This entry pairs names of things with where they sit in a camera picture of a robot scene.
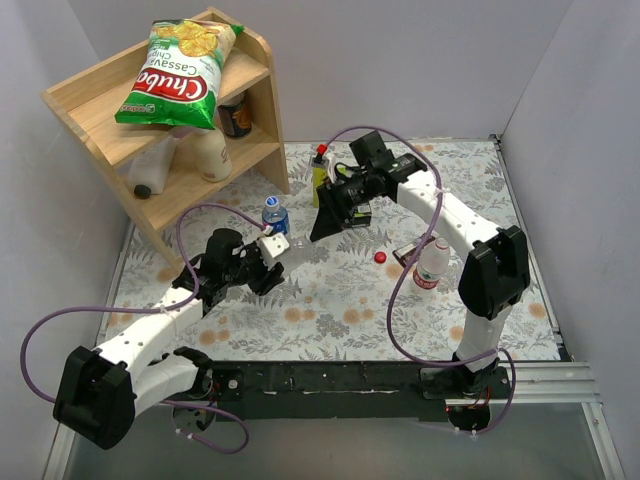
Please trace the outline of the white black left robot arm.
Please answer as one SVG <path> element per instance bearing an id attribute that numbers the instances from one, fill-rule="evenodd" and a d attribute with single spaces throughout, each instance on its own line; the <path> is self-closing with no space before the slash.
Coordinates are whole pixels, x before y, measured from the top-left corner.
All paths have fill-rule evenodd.
<path id="1" fill-rule="evenodd" d="M 206 250 L 190 259 L 151 314 L 92 350 L 68 357 L 54 401 L 53 417 L 107 450 L 128 433 L 135 418 L 176 397 L 200 400 L 220 390 L 213 361 L 204 353 L 166 347 L 225 299 L 246 286 L 263 296 L 284 280 L 281 259 L 290 249 L 282 233 L 267 232 L 251 243 L 220 228 Z"/>

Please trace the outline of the blue label water bottle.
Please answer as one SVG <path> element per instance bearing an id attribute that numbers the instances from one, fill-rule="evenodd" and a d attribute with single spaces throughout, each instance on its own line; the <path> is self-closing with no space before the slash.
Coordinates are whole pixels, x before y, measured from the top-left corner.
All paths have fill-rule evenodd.
<path id="1" fill-rule="evenodd" d="M 287 236 L 290 232 L 288 211 L 276 196 L 266 198 L 262 210 L 262 221 L 265 226 L 271 226 L 276 233 Z"/>

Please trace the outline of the red label water bottle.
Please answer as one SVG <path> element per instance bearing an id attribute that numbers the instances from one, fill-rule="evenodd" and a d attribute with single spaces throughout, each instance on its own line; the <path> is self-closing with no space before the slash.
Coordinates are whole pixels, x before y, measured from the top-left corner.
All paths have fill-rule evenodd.
<path id="1" fill-rule="evenodd" d="M 418 295 L 430 293 L 448 268 L 449 243 L 441 237 L 429 242 L 421 251 L 412 271 L 412 290 Z"/>

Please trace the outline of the red bottle cap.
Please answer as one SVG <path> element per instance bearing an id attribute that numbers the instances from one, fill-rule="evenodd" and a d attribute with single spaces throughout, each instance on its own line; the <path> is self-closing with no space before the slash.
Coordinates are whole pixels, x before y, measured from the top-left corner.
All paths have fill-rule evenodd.
<path id="1" fill-rule="evenodd" d="M 387 261 L 387 254 L 383 251 L 378 251 L 374 255 L 374 261 L 378 264 L 383 264 Z"/>

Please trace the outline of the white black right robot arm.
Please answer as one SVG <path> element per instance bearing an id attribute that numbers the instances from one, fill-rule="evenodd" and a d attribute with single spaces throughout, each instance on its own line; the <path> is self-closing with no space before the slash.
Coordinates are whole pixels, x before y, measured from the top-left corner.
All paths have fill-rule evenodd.
<path id="1" fill-rule="evenodd" d="M 484 219 L 445 191 L 440 173 L 416 147 L 395 155 L 382 137 L 369 128 L 350 144 L 358 164 L 345 179 L 326 178 L 317 187 L 318 214 L 311 241 L 347 228 L 358 206 L 387 197 L 424 220 L 428 233 L 438 233 L 464 259 L 458 293 L 466 308 L 463 336 L 451 361 L 436 368 L 464 397 L 475 397 L 489 384 L 499 361 L 499 342 L 507 317 L 531 282 L 524 231 L 507 229 Z"/>

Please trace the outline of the clear plastic bottle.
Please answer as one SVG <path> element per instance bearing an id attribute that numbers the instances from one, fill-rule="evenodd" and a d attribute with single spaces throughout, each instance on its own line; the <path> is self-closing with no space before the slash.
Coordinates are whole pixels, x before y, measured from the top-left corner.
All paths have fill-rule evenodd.
<path id="1" fill-rule="evenodd" d="M 307 236 L 291 238 L 284 258 L 289 263 L 304 264 L 311 258 L 313 251 L 314 245 Z"/>

